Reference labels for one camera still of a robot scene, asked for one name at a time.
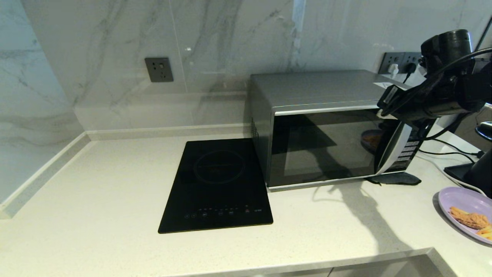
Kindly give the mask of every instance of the white marble backsplash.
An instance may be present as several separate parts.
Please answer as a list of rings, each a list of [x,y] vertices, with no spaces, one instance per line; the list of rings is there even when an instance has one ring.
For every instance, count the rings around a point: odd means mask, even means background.
[[[252,73],[367,69],[468,29],[490,0],[22,0],[86,130],[239,123]],[[145,57],[169,57],[151,83]],[[409,83],[418,83],[419,76]]]
[[[0,203],[83,132],[18,0],[0,0]]]

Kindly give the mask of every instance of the microwave glass window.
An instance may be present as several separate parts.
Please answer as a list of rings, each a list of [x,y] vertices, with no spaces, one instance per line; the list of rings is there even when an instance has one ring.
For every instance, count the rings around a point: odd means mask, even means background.
[[[366,109],[276,117],[271,185],[374,174],[375,155],[384,148],[379,142],[387,130],[376,113]]]

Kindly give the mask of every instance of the lavender plate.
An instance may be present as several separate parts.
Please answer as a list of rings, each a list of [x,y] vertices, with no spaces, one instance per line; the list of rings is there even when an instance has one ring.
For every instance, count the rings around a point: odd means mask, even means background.
[[[484,214],[489,222],[492,222],[492,199],[481,195],[478,192],[459,187],[447,187],[439,192],[439,206],[446,217],[460,230],[471,237],[492,245],[492,241],[487,240],[476,234],[477,230],[471,229],[456,221],[450,214],[451,206],[460,208],[466,212],[477,212]]]

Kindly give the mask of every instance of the microwave oven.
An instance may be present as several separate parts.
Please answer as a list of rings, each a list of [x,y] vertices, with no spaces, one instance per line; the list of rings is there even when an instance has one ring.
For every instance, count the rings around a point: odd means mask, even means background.
[[[266,185],[405,171],[427,133],[378,117],[392,84],[410,88],[366,70],[252,75],[251,137]]]

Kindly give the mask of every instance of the induction cooktop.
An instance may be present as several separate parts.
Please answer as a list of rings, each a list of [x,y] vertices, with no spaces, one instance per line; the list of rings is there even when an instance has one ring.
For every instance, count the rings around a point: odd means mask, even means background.
[[[251,139],[186,143],[160,234],[272,223]]]

